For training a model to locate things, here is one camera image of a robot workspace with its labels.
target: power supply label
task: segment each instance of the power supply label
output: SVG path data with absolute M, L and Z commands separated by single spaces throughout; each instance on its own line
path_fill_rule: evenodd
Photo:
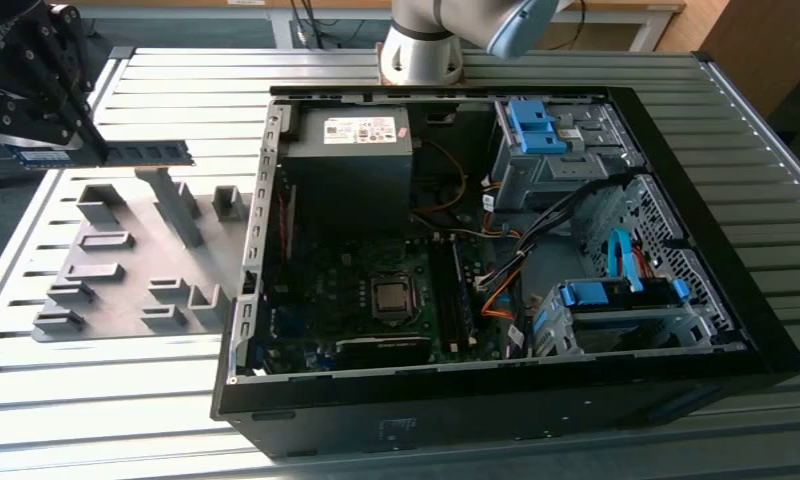
M 330 118 L 323 124 L 323 143 L 396 143 L 395 117 Z

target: gray 3d printed holder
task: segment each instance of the gray 3d printed holder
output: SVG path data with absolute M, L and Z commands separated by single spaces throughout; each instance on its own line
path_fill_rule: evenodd
M 223 329 L 251 194 L 225 185 L 193 196 L 165 168 L 137 169 L 136 176 L 156 198 L 123 196 L 119 188 L 136 187 L 129 180 L 87 185 L 77 198 L 85 221 L 33 322 L 39 342 Z

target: wooden cabinet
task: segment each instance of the wooden cabinet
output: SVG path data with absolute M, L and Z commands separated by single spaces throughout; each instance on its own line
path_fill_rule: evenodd
M 687 0 L 658 51 L 711 54 L 767 117 L 800 81 L 800 0 Z

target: expansion slot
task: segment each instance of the expansion slot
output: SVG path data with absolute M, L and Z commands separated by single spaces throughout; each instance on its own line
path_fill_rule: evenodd
M 452 242 L 435 241 L 430 244 L 430 270 L 439 314 L 439 338 L 446 353 L 468 350 L 468 326 L 472 325 L 468 293 L 463 295 L 466 284 L 455 254 Z

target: aluminum extrusion table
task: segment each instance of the aluminum extrusion table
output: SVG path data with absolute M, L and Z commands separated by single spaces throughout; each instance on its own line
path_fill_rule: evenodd
M 800 348 L 800 164 L 715 65 L 685 54 L 560 52 L 511 63 L 470 52 L 466 61 L 474 84 L 636 89 Z M 107 65 L 96 118 L 112 140 L 187 139 L 197 166 L 172 176 L 191 191 L 223 182 L 250 191 L 270 86 L 371 84 L 376 72 L 371 51 L 139 49 Z M 79 228 L 73 200 L 101 178 L 140 182 L 128 170 L 48 173 L 0 259 L 0 478 L 800 480 L 800 377 L 652 430 L 274 464 L 208 417 L 217 335 L 29 337 Z

